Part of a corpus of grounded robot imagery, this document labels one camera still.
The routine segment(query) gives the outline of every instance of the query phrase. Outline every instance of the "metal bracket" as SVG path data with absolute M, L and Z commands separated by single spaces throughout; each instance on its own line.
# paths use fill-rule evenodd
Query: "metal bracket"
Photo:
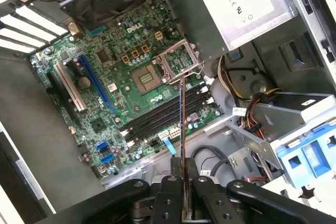
M 185 49 L 187 50 L 187 53 L 190 56 L 193 64 L 186 69 L 182 69 L 179 74 L 175 74 L 174 71 L 169 66 L 169 64 L 167 62 L 167 59 L 166 59 L 166 56 L 167 56 L 167 54 L 170 54 L 170 53 L 174 52 L 175 50 L 177 50 L 178 48 L 180 48 L 182 46 L 184 46 Z M 187 76 L 190 76 L 192 74 L 201 74 L 202 69 L 204 67 L 204 62 L 203 61 L 201 61 L 201 62 L 198 61 L 198 56 L 199 56 L 200 53 L 198 51 L 194 51 L 195 48 L 196 48 L 196 46 L 194 44 L 190 44 L 186 39 L 182 39 L 178 43 L 172 45 L 166 51 L 164 51 L 161 54 L 155 56 L 152 63 L 153 64 L 159 64 L 164 71 L 164 78 L 163 79 L 166 82 L 168 82 L 169 84 L 173 84 L 173 83 L 179 81 L 181 76 L 187 77 Z M 199 66 L 201 66 L 201 69 L 200 69 L 199 72 L 192 71 L 194 68 L 199 67 Z

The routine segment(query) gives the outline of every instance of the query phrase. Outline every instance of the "chip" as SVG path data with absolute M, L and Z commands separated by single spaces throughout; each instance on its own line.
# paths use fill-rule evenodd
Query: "chip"
M 69 55 L 68 55 L 67 52 L 62 52 L 62 53 L 60 54 L 60 56 L 61 56 L 62 60 L 66 60 L 66 59 L 69 58 Z
M 134 71 L 132 79 L 142 94 L 161 85 L 161 79 L 151 64 Z
M 133 55 L 133 57 L 135 57 L 135 58 L 137 58 L 137 57 L 140 56 L 140 54 L 139 54 L 139 52 L 138 52 L 137 50 L 134 50 L 134 51 L 132 52 L 132 55 Z
M 97 118 L 91 122 L 91 126 L 94 132 L 99 133 L 106 129 L 106 124 L 104 123 L 102 118 Z
M 147 45 L 142 46 L 142 51 L 143 52 L 149 52 L 149 48 Z
M 130 62 L 130 58 L 128 58 L 127 55 L 121 57 L 121 59 L 122 59 L 122 61 L 123 61 L 124 63 L 128 63 L 128 62 Z
M 111 60 L 110 56 L 106 53 L 105 49 L 98 51 L 97 56 L 102 64 Z

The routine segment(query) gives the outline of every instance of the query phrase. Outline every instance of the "expansion slot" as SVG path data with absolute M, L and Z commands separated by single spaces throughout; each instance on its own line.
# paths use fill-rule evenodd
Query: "expansion slot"
M 69 117 L 78 125 L 78 127 L 81 128 L 82 126 L 81 126 L 81 123 L 79 121 L 79 118 L 78 118 L 77 114 L 74 112 L 74 110 L 72 109 L 72 105 L 68 101 L 68 97 L 65 95 L 65 92 L 63 92 L 63 89 L 60 86 L 60 84 L 58 83 L 55 75 L 53 73 L 49 72 L 49 73 L 46 73 L 46 76 L 49 79 L 52 87 L 55 89 L 56 93 L 59 95 L 60 101 L 63 104 L 66 111 L 68 112 Z
M 72 79 L 70 78 L 70 75 L 68 74 L 67 69 L 63 65 L 61 65 L 60 63 L 55 64 L 54 68 L 55 68 L 58 76 L 60 77 L 62 83 L 64 84 L 65 88 L 69 92 L 69 95 L 70 95 L 73 103 L 75 104 L 77 110 L 78 111 L 86 110 L 87 107 L 86 107 L 81 95 L 79 94 L 77 88 L 75 87 Z
M 85 68 L 86 72 L 88 73 L 88 76 L 89 76 L 89 78 L 91 80 L 91 83 L 95 87 L 95 89 L 98 92 L 100 98 L 103 100 L 103 102 L 109 107 L 109 109 L 113 113 L 116 113 L 117 111 L 112 106 L 109 97 L 107 96 L 106 92 L 104 91 L 103 86 L 101 85 L 101 83 L 100 83 L 99 79 L 97 78 L 95 72 L 91 68 L 90 63 L 87 60 L 87 58 L 85 57 L 85 55 L 80 55 L 79 56 L 79 61 L 83 65 L 83 67 Z

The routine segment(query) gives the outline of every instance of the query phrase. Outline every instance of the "pcie slot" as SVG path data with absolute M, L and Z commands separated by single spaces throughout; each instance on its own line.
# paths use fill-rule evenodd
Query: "pcie slot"
M 54 68 L 60 77 L 61 81 L 63 82 L 65 88 L 69 92 L 69 95 L 75 104 L 78 111 L 86 110 L 86 105 L 79 94 L 77 88 L 75 87 L 74 83 L 72 82 L 72 79 L 70 78 L 70 75 L 67 72 L 67 69 L 61 65 L 60 63 L 57 63 L 54 65 Z
M 194 95 L 197 95 L 197 92 L 199 91 L 199 87 L 194 87 L 192 89 L 189 89 L 186 94 L 185 97 L 186 99 L 188 99 L 189 97 L 192 97 Z M 157 108 L 155 108 L 152 111 L 149 111 L 148 113 L 133 119 L 131 122 L 127 123 L 125 125 L 125 129 L 129 129 L 131 127 L 134 127 L 136 125 L 145 123 L 146 121 L 150 121 L 153 117 L 156 117 L 158 114 L 162 113 L 164 110 L 166 109 L 171 109 L 173 106 L 178 106 L 180 102 L 179 97 L 175 97 L 172 100 L 168 101 L 167 103 L 164 103 L 163 105 L 158 106 Z
M 187 113 L 187 114 L 194 113 L 199 108 L 201 108 L 202 106 L 203 106 L 202 103 L 193 104 L 192 107 L 186 108 L 185 113 Z M 179 112 L 171 115 L 169 118 L 166 118 L 164 121 L 159 121 L 158 120 L 158 122 L 156 122 L 156 125 L 153 125 L 151 127 L 142 128 L 140 131 L 135 133 L 134 136 L 136 136 L 138 138 L 146 137 L 150 134 L 153 134 L 153 133 L 159 131 L 162 127 L 165 127 L 165 126 L 167 126 L 171 123 L 176 123 L 178 120 L 179 120 Z
M 91 80 L 91 83 L 93 84 L 94 88 L 98 92 L 98 95 L 100 96 L 100 98 L 103 100 L 103 102 L 109 107 L 109 109 L 113 113 L 116 113 L 117 111 L 112 106 L 109 97 L 107 96 L 106 92 L 104 91 L 104 88 L 101 85 L 99 79 L 97 78 L 95 72 L 91 68 L 88 59 L 85 57 L 85 55 L 80 55 L 78 58 L 79 58 L 80 63 L 82 64 L 82 66 L 85 68 L 85 70 L 86 70 L 86 72 L 87 72 L 87 74 L 88 74 L 88 76 Z
M 47 78 L 49 79 L 52 87 L 55 89 L 56 93 L 59 95 L 60 98 L 60 102 L 63 104 L 64 108 L 66 109 L 66 111 L 69 114 L 69 117 L 78 125 L 78 127 L 82 127 L 82 125 L 80 124 L 79 118 L 77 116 L 77 114 L 74 112 L 74 110 L 72 109 L 72 105 L 71 103 L 68 101 L 68 97 L 65 95 L 65 92 L 63 92 L 62 87 L 60 86 L 60 84 L 58 83 L 56 77 L 54 76 L 53 73 L 47 73 Z

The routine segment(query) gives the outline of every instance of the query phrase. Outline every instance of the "ram slot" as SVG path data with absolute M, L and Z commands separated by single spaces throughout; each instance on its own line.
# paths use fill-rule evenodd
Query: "ram slot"
M 186 113 L 193 113 L 195 110 L 197 110 L 199 107 L 203 105 L 203 96 L 194 96 L 191 97 L 186 101 Z M 157 120 L 153 121 L 151 120 L 147 124 L 140 124 L 137 125 L 132 129 L 131 136 L 136 136 L 138 138 L 142 136 L 147 136 L 150 133 L 148 133 L 147 129 L 152 129 L 150 132 L 154 132 L 159 130 L 160 128 L 178 121 L 179 117 L 179 106 L 171 108 L 166 113 L 160 114 Z
M 109 107 L 109 109 L 113 113 L 116 113 L 117 111 L 112 106 L 109 97 L 107 96 L 106 92 L 104 91 L 104 88 L 101 85 L 99 79 L 97 78 L 95 72 L 91 68 L 88 59 L 85 57 L 85 55 L 80 55 L 78 58 L 79 58 L 80 63 L 85 68 L 86 72 L 88 73 L 88 76 L 89 76 L 89 78 L 91 80 L 91 83 L 93 84 L 94 88 L 98 92 L 98 95 L 100 96 L 100 98 L 103 100 L 103 102 Z
M 67 69 L 61 65 L 60 63 L 57 63 L 54 65 L 54 68 L 60 77 L 61 81 L 63 82 L 65 88 L 69 92 L 69 95 L 75 104 L 78 111 L 86 110 L 86 105 L 79 94 L 77 88 L 75 87 L 74 83 L 72 82 L 72 79 L 70 78 L 70 75 L 67 72 Z
M 199 92 L 199 87 L 195 87 L 192 89 L 189 89 L 186 93 L 186 99 L 196 96 L 197 92 Z M 172 100 L 169 100 L 168 102 L 164 103 L 163 105 L 160 105 L 158 107 L 156 107 L 155 109 L 147 112 L 146 114 L 143 114 L 142 116 L 133 119 L 131 122 L 127 123 L 124 128 L 125 129 L 130 129 L 130 128 L 134 128 L 135 126 L 139 125 L 139 124 L 143 124 L 146 123 L 147 121 L 151 121 L 153 117 L 157 117 L 157 115 L 163 113 L 165 110 L 169 110 L 172 107 L 177 106 L 179 107 L 179 98 L 175 97 Z
M 59 95 L 60 102 L 63 104 L 64 108 L 68 112 L 70 118 L 78 125 L 78 127 L 82 127 L 79 118 L 75 111 L 72 109 L 71 103 L 68 101 L 68 97 L 65 95 L 65 92 L 63 92 L 62 87 L 57 82 L 57 79 L 53 73 L 47 73 L 47 78 L 49 79 L 52 87 L 54 88 L 54 91 Z
M 194 113 L 197 110 L 199 110 L 202 106 L 203 104 L 201 102 L 192 104 L 191 106 L 186 107 L 185 113 L 186 114 Z M 147 127 L 139 129 L 136 133 L 134 133 L 134 136 L 136 136 L 137 138 L 143 138 L 149 136 L 151 134 L 154 134 L 155 132 L 158 132 L 161 128 L 169 124 L 176 123 L 178 120 L 179 120 L 179 113 L 177 112 L 170 115 L 169 117 L 156 120 L 153 125 L 149 125 Z

